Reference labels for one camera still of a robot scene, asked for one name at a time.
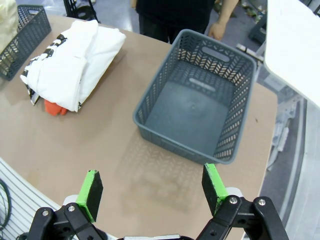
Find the green gripper pad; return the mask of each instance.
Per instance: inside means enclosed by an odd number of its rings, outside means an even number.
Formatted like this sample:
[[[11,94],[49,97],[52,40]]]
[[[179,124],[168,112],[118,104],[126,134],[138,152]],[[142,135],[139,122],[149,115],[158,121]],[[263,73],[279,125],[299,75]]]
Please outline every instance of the green gripper pad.
[[[211,214],[214,216],[222,201],[228,196],[228,192],[213,163],[203,165],[202,188]]]
[[[99,172],[97,170],[88,171],[75,202],[87,213],[91,223],[97,220],[103,189]]]

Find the white table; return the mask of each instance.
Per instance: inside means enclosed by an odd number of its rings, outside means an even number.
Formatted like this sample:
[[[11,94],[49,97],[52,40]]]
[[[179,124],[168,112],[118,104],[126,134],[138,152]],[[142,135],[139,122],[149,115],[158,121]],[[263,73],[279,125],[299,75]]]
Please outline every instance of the white table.
[[[299,0],[268,0],[264,65],[320,106],[320,18]]]

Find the human hand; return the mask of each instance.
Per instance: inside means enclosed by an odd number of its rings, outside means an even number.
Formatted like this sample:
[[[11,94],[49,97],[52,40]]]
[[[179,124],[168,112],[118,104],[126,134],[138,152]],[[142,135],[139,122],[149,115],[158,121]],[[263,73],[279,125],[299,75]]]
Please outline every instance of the human hand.
[[[216,40],[221,40],[225,34],[226,24],[215,22],[211,25],[208,36]]]

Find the basket handle hole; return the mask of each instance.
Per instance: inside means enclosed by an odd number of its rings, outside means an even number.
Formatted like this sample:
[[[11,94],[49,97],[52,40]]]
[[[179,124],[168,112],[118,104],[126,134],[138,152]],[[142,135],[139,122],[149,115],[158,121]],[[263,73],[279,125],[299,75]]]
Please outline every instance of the basket handle hole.
[[[37,15],[39,13],[39,11],[37,10],[29,10],[29,13],[32,15]]]
[[[213,50],[213,49],[211,49],[211,48],[208,48],[207,46],[204,46],[204,47],[202,48],[202,51],[203,51],[204,53],[206,53],[206,54],[208,54],[208,55],[216,58],[216,59],[221,60],[221,61],[224,61],[224,62],[229,62],[229,61],[230,61],[230,58],[229,58],[228,56],[223,55],[222,53],[217,52],[217,51],[215,51],[215,50]]]

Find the tabletop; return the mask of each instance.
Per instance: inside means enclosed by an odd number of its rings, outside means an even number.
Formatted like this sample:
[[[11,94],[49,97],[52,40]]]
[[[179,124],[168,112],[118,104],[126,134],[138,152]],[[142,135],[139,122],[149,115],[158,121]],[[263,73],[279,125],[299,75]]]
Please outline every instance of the tabletop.
[[[264,64],[320,106],[320,18],[299,0],[268,0]]]
[[[74,21],[49,16],[52,32],[37,56]],[[78,113],[51,116],[30,103],[18,74],[0,79],[0,156],[58,204],[77,194],[87,170],[104,185],[96,226],[117,237],[171,233],[195,238],[211,218],[202,190],[203,166],[141,138],[133,111],[170,45],[133,32]],[[277,97],[253,88],[236,160],[217,165],[223,182],[247,200],[259,195],[270,152]],[[228,239],[239,239],[242,229]]]

